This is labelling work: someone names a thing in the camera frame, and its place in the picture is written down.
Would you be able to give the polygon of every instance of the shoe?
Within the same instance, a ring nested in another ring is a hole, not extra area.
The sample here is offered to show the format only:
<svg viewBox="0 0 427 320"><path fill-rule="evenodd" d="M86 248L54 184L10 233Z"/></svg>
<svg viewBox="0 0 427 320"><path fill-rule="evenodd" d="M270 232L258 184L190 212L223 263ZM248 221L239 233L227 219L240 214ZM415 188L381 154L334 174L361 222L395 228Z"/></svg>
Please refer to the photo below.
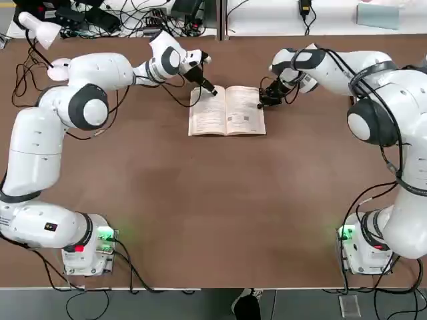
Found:
<svg viewBox="0 0 427 320"><path fill-rule="evenodd" d="M239 297L237 297L236 300L232 303L232 313L234 313L234 307L236 306L237 302L240 300L240 298L246 297L247 295L253 295L258 302L261 300L263 289L254 289L254 288L245 288L243 289L242 293L240 293Z"/></svg>

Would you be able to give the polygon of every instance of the tabletop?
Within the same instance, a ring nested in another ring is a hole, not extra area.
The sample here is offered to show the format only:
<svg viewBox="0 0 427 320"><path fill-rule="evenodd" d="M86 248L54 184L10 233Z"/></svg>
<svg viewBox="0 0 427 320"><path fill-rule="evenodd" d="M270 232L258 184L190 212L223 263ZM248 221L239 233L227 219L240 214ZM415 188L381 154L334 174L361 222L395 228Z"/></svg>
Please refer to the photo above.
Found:
<svg viewBox="0 0 427 320"><path fill-rule="evenodd" d="M336 51L378 50L405 65L422 60L427 36L239 37L225 42L204 37L179 42L211 55L212 63L204 69L213 84L258 87L262 77L273 76L268 66L283 47L315 42ZM95 52L122 53L135 66L151 57L148 39L66 39L46 56ZM10 100L15 66L26 56L24 41L12 41L0 53L3 170L18 112ZM35 70L35 79L39 87L52 85L42 68ZM20 103L34 103L38 92L31 87L30 80ZM192 88L187 84L171 90L188 102ZM109 96L113 103L114 93ZM335 229L361 191L392 181L378 148L348 130L348 106L347 97L319 87L301 94L293 105L266 109L266 136L188 137L187 108L162 88L132 87L108 132L88 141L65 138L61 178L41 199L103 215L119 229L132 262L154 287L341 287ZM389 205L394 196L372 206ZM0 250L0 287L49 286L34 254L5 242ZM44 252L60 265L58 252ZM416 263L401 259L382 286L409 287L417 272ZM75 282L128 287L129 268L116 261L112 275ZM350 277L355 287L373 282L369 276Z"/></svg>

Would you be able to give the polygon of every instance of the gray floor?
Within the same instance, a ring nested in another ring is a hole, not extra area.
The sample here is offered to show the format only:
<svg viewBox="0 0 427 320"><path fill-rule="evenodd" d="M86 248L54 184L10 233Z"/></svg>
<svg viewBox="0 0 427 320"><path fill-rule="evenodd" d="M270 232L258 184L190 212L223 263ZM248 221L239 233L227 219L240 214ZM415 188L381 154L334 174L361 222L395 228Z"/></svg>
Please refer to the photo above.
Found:
<svg viewBox="0 0 427 320"><path fill-rule="evenodd" d="M209 289L194 295L167 292L158 295L142 292L109 293L109 309L101 320L232 320L232 301L239 295L238 289ZM69 293L43 291L0 291L1 319L66 320L65 303ZM264 291L261 299L262 319L270 319L273 291ZM375 320L373 296L358 295L362 319ZM69 312L75 320L97 317L105 307L103 293L88 293L73 300ZM420 307L425 305L419 298ZM414 309L413 295L391 296L380 294L378 310L381 319L395 311ZM393 320L410 320L414 314L393 317ZM340 320L338 298L321 290L278 291L274 320ZM427 319L427 311L418 319Z"/></svg>

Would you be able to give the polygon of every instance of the book page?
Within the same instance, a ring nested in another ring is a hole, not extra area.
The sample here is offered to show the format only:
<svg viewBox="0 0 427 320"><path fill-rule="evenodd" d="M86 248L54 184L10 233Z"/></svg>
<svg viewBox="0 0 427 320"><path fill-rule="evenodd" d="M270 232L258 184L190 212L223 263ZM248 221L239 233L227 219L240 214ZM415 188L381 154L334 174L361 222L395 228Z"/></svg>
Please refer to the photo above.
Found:
<svg viewBox="0 0 427 320"><path fill-rule="evenodd" d="M218 94L213 96L201 88L201 97L194 107L190 108L188 135L226 135L226 90L215 86ZM190 104L199 97L200 87L191 92Z"/></svg>
<svg viewBox="0 0 427 320"><path fill-rule="evenodd" d="M265 135L264 111L258 109L258 88L229 87L226 90L227 134Z"/></svg>

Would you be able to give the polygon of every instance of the black charger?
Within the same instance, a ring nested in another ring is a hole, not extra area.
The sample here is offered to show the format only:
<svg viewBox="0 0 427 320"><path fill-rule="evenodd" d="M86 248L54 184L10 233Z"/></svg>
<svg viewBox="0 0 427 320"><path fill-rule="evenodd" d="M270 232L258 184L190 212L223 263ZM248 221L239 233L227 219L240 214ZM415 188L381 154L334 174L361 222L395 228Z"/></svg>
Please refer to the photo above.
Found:
<svg viewBox="0 0 427 320"><path fill-rule="evenodd" d="M310 13L310 7L312 6L312 0L299 0L298 5L300 8L300 15L302 19L305 21L306 17Z"/></svg>
<svg viewBox="0 0 427 320"><path fill-rule="evenodd" d="M309 35L310 34L310 27L313 25L314 21L318 17L316 15L316 12L314 11L314 9L312 7L312 0L298 0L298 8L300 9L300 15L301 15L302 21L304 22L304 25L307 28L304 35ZM310 14L310 11L313 11L314 17L313 17L312 22L310 22L310 24L307 24L306 18Z"/></svg>

